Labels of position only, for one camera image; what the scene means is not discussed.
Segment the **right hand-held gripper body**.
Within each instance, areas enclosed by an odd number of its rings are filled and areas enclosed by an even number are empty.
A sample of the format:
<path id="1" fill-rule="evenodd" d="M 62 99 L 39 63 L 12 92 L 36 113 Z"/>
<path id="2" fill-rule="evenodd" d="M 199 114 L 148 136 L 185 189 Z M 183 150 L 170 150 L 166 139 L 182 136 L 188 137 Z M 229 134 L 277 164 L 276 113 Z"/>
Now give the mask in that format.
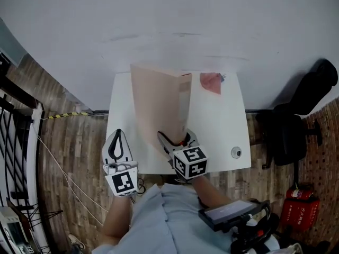
<path id="1" fill-rule="evenodd" d="M 207 173 L 208 156 L 204 146 L 185 147 L 169 154 L 172 167 L 185 180 Z"/>

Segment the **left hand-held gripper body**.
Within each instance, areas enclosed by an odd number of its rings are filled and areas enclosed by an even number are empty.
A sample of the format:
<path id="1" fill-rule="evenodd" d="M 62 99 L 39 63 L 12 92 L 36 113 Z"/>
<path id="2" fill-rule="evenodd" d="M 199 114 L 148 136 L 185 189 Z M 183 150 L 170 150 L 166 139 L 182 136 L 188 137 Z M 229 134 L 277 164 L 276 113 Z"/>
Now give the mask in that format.
<path id="1" fill-rule="evenodd" d="M 138 163 L 136 161 L 118 162 L 103 166 L 114 196 L 131 196 L 138 189 Z"/>

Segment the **beige cardboard box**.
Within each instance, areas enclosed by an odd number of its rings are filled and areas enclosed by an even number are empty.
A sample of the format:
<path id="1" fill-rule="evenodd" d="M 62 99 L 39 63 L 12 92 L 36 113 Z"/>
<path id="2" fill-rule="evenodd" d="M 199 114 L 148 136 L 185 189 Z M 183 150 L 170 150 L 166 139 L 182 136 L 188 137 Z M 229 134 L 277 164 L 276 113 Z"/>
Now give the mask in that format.
<path id="1" fill-rule="evenodd" d="M 173 143 L 187 133 L 192 74 L 142 63 L 130 65 L 136 124 L 142 138 L 159 148 L 157 133 Z"/>

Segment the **person's right forearm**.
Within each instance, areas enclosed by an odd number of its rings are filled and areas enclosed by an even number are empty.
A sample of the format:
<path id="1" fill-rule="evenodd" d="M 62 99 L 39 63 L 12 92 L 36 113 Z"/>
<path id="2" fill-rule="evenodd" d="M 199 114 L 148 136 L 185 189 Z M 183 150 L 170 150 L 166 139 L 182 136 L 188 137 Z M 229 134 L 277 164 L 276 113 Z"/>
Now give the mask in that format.
<path id="1" fill-rule="evenodd" d="M 202 204 L 206 207 L 221 207 L 233 202 L 229 197 L 218 191 L 205 176 L 192 179 L 191 184 Z"/>

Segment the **person's left forearm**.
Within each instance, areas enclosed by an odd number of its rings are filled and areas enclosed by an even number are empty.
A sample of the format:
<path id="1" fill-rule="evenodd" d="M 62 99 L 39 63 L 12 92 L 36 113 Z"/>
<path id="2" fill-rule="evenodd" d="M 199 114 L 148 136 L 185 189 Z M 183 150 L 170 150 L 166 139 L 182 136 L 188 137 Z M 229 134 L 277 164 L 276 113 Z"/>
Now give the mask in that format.
<path id="1" fill-rule="evenodd" d="M 129 196 L 114 197 L 105 218 L 100 244 L 117 245 L 129 231 L 132 205 Z"/>

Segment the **white table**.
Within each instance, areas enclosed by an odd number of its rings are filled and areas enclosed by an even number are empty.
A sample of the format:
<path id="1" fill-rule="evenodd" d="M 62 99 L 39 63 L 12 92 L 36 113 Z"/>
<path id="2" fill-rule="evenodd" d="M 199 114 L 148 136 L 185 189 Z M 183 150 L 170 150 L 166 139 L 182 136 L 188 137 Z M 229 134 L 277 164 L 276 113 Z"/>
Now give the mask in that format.
<path id="1" fill-rule="evenodd" d="M 207 151 L 207 171 L 220 172 L 251 166 L 251 153 L 244 102 L 238 77 L 226 73 L 221 83 L 221 94 L 201 86 L 200 74 L 192 74 L 188 128 Z M 131 74 L 117 74 L 114 78 L 106 128 L 107 136 L 116 129 L 125 133 L 128 145 L 140 174 L 173 174 L 162 149 L 146 142 L 136 127 Z M 231 149 L 240 147 L 242 155 L 235 159 Z"/>

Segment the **yellow black striped tape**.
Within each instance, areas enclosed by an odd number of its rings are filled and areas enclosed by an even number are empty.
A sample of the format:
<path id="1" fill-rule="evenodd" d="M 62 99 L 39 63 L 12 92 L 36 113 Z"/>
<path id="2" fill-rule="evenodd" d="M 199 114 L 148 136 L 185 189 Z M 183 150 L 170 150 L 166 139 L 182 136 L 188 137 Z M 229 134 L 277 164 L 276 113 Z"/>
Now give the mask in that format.
<path id="1" fill-rule="evenodd" d="M 42 120 L 48 120 L 48 119 L 58 119 L 58 118 L 63 118 L 63 117 L 72 117 L 72 116 L 89 116 L 88 113 L 86 112 L 71 112 L 71 113 L 63 113 L 63 114 L 56 114 L 52 116 L 48 116 L 46 118 L 43 118 Z"/>

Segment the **light blue shirt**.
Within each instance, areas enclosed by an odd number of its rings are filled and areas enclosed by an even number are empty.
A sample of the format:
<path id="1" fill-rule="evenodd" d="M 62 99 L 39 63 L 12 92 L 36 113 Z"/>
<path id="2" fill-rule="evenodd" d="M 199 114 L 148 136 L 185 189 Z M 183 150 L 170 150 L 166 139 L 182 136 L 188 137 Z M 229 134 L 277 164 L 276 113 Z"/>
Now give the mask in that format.
<path id="1" fill-rule="evenodd" d="M 232 233 L 212 231 L 198 216 L 201 206 L 188 187 L 152 186 L 133 208 L 131 228 L 117 245 L 92 254 L 230 254 Z"/>

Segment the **pink pouch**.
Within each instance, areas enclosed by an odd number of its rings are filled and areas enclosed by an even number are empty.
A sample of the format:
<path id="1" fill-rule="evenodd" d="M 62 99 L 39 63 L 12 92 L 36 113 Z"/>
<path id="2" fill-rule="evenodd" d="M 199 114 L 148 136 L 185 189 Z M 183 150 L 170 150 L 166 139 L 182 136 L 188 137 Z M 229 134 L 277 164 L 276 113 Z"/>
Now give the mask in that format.
<path id="1" fill-rule="evenodd" d="M 222 75 L 216 72 L 201 73 L 200 83 L 201 86 L 215 94 L 221 94 L 221 83 L 223 81 Z"/>

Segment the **black chest-mounted screen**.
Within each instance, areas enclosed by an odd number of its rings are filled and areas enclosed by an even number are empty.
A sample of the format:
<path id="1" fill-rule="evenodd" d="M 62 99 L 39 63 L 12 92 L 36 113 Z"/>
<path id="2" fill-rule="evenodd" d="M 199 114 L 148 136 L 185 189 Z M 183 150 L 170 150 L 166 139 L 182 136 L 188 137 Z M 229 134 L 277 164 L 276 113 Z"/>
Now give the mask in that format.
<path id="1" fill-rule="evenodd" d="M 260 208 L 258 203 L 235 201 L 221 207 L 200 210 L 198 215 L 213 231 L 227 233 L 235 226 L 246 224 Z"/>

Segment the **black office chair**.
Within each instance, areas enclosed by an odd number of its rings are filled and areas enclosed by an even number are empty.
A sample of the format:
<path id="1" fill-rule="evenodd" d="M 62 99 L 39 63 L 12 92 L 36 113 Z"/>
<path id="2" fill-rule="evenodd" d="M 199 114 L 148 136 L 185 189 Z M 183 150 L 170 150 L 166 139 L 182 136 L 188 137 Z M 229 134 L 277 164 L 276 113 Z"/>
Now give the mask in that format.
<path id="1" fill-rule="evenodd" d="M 263 127 L 266 144 L 266 163 L 263 169 L 293 164 L 306 156 L 306 136 L 315 135 L 322 144 L 322 133 L 318 122 L 313 129 L 304 126 L 301 116 L 308 115 L 338 82 L 335 66 L 327 59 L 315 63 L 297 86 L 291 100 L 272 110 L 261 110 L 256 120 Z"/>

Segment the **black metal railing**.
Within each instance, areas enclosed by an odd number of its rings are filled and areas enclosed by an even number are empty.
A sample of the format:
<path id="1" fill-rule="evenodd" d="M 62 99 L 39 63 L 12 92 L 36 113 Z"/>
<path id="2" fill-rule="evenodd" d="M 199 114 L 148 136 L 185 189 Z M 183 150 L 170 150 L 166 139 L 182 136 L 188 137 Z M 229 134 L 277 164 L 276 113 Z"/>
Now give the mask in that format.
<path id="1" fill-rule="evenodd" d="M 19 216 L 35 254 L 54 254 L 57 247 L 49 221 L 59 211 L 48 211 L 40 189 L 39 135 L 44 107 L 31 93 L 0 75 L 0 207 Z M 0 222 L 0 248 L 14 251 Z"/>

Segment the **red fire extinguisher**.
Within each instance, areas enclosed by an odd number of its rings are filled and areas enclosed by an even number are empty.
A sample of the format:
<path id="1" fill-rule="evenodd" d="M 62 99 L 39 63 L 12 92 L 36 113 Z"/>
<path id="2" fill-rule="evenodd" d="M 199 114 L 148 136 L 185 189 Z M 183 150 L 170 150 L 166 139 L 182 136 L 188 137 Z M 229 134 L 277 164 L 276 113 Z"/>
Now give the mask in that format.
<path id="1" fill-rule="evenodd" d="M 286 192 L 286 198 L 306 201 L 313 196 L 313 193 L 312 189 L 290 188 Z"/>

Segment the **white equipment box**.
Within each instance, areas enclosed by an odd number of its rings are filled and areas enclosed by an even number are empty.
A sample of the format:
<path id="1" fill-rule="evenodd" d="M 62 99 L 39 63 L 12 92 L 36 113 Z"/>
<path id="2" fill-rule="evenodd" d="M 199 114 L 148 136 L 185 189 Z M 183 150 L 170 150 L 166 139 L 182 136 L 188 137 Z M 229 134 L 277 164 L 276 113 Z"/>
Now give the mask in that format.
<path id="1" fill-rule="evenodd" d="M 4 232 L 16 253 L 35 254 L 24 234 L 19 216 L 10 207 L 0 207 L 0 222 Z"/>

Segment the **red fire extinguisher box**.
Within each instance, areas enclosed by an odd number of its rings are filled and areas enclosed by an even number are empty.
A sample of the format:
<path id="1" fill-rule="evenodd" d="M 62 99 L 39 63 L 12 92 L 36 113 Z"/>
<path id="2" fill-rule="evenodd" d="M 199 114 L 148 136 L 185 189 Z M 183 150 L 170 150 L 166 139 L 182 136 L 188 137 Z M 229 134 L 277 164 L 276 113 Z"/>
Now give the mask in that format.
<path id="1" fill-rule="evenodd" d="M 280 216 L 282 226 L 291 226 L 296 231 L 306 231 L 315 222 L 319 209 L 318 198 L 308 200 L 285 199 Z"/>

